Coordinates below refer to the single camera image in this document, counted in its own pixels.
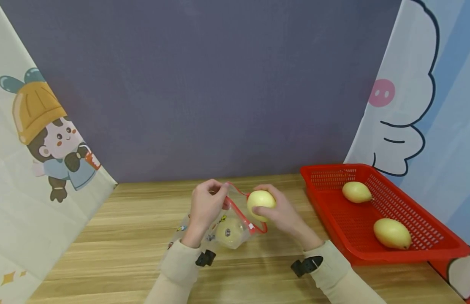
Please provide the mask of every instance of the person's right hand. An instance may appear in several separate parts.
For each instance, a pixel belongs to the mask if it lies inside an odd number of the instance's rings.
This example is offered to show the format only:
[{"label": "person's right hand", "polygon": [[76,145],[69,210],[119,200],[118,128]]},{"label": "person's right hand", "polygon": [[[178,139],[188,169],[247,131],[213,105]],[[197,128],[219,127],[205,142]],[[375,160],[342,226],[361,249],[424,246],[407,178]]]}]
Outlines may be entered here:
[{"label": "person's right hand", "polygon": [[324,244],[279,189],[272,185],[259,185],[254,190],[266,190],[276,200],[275,208],[254,207],[252,211],[255,214],[267,217],[274,222],[280,231],[296,238],[305,251],[315,249]]}]

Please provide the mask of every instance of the gray wall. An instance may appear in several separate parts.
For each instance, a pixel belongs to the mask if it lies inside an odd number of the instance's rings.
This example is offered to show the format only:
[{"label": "gray wall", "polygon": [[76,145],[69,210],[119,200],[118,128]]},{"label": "gray wall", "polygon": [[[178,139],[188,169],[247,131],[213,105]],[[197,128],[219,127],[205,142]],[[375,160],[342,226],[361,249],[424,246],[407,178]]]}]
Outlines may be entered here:
[{"label": "gray wall", "polygon": [[340,163],[400,0],[0,0],[118,182]]}]

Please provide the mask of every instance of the basket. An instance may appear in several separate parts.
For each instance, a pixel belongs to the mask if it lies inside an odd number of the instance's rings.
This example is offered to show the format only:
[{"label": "basket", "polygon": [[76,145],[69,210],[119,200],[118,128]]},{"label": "basket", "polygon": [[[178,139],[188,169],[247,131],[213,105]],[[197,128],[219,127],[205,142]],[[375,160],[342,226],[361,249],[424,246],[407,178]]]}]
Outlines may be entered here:
[{"label": "basket", "polygon": [[[470,253],[456,234],[371,166],[306,166],[301,168],[301,174],[311,204],[331,241],[352,265],[447,260]],[[352,181],[364,183],[373,200],[362,204],[348,201],[341,188]],[[389,249],[378,242],[373,224],[384,217],[407,227],[412,236],[409,250]]]}]

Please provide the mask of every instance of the hand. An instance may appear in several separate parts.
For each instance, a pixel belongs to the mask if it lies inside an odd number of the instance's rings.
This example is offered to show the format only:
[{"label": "hand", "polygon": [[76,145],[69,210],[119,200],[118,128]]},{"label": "hand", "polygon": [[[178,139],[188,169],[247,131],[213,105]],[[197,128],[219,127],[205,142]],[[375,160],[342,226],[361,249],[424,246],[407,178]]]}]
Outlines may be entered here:
[{"label": "hand", "polygon": [[280,231],[296,238],[305,251],[315,249],[324,244],[323,240],[318,237],[314,230],[307,226],[293,205],[277,188],[272,185],[259,185],[254,190],[268,191],[277,203],[275,208],[254,207],[252,211],[255,214],[267,217],[274,222]]},{"label": "hand", "polygon": [[37,177],[45,175],[44,164],[37,160],[32,160],[32,173]]},{"label": "hand", "polygon": [[194,188],[191,218],[181,243],[191,248],[199,247],[204,234],[220,214],[228,190],[228,183],[222,184],[215,179],[207,180]]}]

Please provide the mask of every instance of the black strap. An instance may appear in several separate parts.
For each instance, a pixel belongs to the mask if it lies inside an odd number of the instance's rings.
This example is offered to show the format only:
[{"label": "black strap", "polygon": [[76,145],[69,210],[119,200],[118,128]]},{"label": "black strap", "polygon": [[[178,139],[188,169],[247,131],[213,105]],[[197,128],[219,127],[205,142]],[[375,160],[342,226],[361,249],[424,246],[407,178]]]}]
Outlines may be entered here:
[{"label": "black strap", "polygon": [[306,273],[311,273],[318,269],[323,263],[322,256],[311,256],[305,259],[304,261],[296,260],[291,265],[292,271],[296,274],[298,278],[305,275]]},{"label": "black strap", "polygon": [[196,265],[200,267],[204,267],[206,265],[211,266],[215,257],[216,253],[212,252],[211,250],[206,250],[206,252],[202,252],[199,255],[199,258],[196,261]]}]

